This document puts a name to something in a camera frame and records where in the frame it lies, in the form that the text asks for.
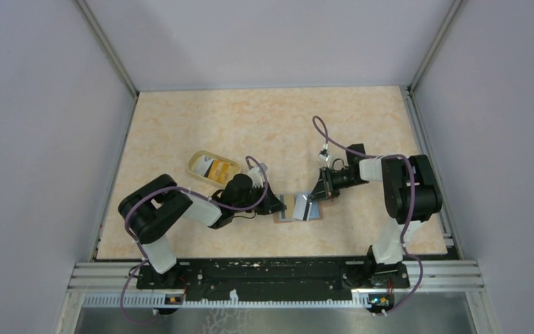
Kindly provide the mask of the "brown leather card holder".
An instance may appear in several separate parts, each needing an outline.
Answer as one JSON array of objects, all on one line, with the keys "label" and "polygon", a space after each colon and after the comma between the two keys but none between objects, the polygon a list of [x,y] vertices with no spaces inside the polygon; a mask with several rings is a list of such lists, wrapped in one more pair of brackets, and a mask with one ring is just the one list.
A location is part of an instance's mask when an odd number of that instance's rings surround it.
[{"label": "brown leather card holder", "polygon": [[308,193],[279,194],[276,198],[286,206],[286,209],[273,215],[275,223],[320,221],[324,218],[319,202],[309,201]]}]

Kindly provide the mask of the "beige oval card tray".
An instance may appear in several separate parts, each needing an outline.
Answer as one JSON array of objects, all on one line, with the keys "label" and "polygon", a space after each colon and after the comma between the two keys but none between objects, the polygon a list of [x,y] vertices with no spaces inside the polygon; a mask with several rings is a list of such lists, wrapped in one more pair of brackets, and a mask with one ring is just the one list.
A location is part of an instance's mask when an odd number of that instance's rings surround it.
[{"label": "beige oval card tray", "polygon": [[186,168],[191,177],[219,189],[225,188],[242,171],[238,162],[207,150],[193,153]]}]

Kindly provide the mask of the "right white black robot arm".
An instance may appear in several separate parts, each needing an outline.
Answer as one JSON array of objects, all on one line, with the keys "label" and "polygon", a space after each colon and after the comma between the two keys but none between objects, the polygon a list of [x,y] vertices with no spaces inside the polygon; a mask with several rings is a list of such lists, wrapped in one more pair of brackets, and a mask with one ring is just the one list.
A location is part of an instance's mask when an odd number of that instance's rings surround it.
[{"label": "right white black robot arm", "polygon": [[381,182],[390,217],[379,239],[369,248],[364,279],[373,287],[383,286],[399,271],[407,245],[415,232],[442,209],[442,194],[429,158],[389,155],[367,157],[362,144],[346,148],[346,165],[320,168],[318,181],[307,201],[332,200],[340,190]]}]

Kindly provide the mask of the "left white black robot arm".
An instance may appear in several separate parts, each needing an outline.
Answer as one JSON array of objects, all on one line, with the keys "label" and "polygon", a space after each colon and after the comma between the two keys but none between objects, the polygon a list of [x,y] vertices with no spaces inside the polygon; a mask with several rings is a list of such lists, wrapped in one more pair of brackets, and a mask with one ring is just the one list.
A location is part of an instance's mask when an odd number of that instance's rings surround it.
[{"label": "left white black robot arm", "polygon": [[145,261],[154,269],[153,278],[164,288],[174,287],[181,278],[177,256],[166,238],[180,219],[197,221],[220,229],[238,212],[267,216],[286,210],[286,205],[259,176],[236,174],[210,198],[177,185],[162,174],[124,198],[118,213],[124,228],[136,241]]}]

